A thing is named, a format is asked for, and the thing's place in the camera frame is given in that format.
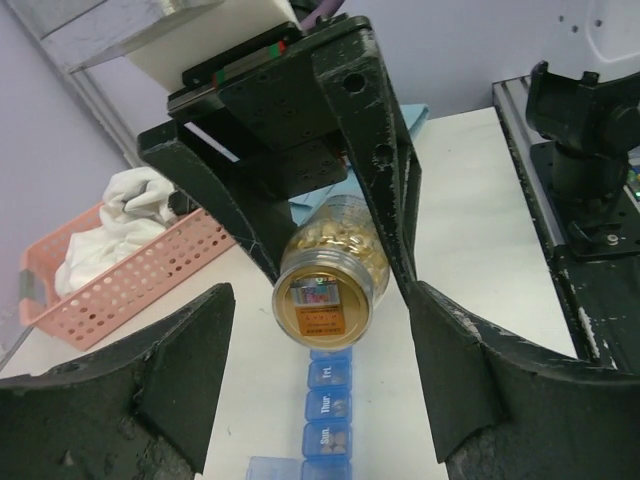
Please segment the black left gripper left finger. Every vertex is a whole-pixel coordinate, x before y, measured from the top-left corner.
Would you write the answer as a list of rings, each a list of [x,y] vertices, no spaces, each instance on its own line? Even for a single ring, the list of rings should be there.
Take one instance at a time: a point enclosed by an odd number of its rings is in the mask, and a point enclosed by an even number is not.
[[[230,284],[92,354],[1,382],[4,479],[203,473],[229,349]]]

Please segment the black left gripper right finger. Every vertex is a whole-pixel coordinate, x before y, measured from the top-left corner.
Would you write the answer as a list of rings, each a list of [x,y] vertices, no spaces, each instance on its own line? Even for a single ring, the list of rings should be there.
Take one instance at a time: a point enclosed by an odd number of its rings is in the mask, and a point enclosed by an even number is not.
[[[639,379],[534,344],[425,282],[408,291],[438,462],[452,479],[635,479]]]

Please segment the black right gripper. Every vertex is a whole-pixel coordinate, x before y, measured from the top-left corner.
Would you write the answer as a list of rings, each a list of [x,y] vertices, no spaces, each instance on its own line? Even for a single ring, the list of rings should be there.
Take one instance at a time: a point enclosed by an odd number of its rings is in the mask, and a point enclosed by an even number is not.
[[[271,283],[295,229],[286,199],[352,165],[403,300],[417,281],[421,167],[371,22],[284,23],[182,73],[140,159],[205,209]]]

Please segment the clear bottle of yellow capsules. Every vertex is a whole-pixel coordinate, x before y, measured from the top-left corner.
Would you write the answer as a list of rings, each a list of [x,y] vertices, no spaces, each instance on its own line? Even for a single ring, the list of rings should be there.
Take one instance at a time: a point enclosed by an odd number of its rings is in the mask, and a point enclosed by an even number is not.
[[[312,350],[342,350],[368,330],[390,276],[364,198],[333,195],[285,247],[272,311],[294,341]]]

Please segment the blue weekly pill organizer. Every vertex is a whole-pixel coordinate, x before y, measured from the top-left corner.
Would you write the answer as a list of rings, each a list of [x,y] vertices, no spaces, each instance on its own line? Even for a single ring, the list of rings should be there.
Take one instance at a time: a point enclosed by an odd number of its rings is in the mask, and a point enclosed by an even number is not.
[[[310,352],[300,460],[249,460],[247,479],[346,480],[352,477],[352,349]]]

